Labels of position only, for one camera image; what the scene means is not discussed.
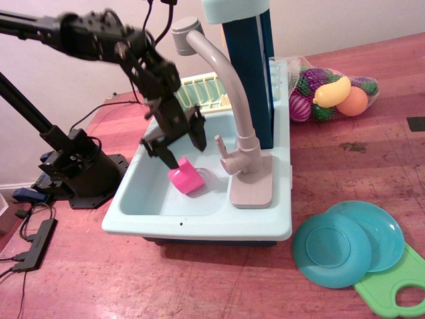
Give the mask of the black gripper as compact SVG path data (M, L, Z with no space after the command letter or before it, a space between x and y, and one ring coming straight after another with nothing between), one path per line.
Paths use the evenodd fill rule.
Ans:
M157 127L140 140L150 157L159 157L169 169L178 169L179 164L167 146L186 134L192 145L203 152L207 146L205 135L205 117L199 106L184 110L178 99L172 97L149 107L146 120L154 117Z

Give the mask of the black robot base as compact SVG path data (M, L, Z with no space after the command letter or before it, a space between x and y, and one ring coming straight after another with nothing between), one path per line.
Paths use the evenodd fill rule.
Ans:
M107 155L101 141L83 129L65 134L1 75L1 96L32 125L53 149L43 155L43 174L31 188L52 200L67 200L72 209L95 209L111 199L129 166L121 154Z

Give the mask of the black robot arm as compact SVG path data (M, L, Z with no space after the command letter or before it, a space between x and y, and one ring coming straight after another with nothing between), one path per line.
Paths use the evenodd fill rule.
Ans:
M169 145L185 135L198 150L205 150L205 118L199 107L184 111L175 97L181 87L175 64L156 51L148 31L123 26L113 10L58 17L2 11L1 33L40 41L74 58L120 65L149 106L145 119L157 122L140 143L149 156L159 157L168 168L179 167Z

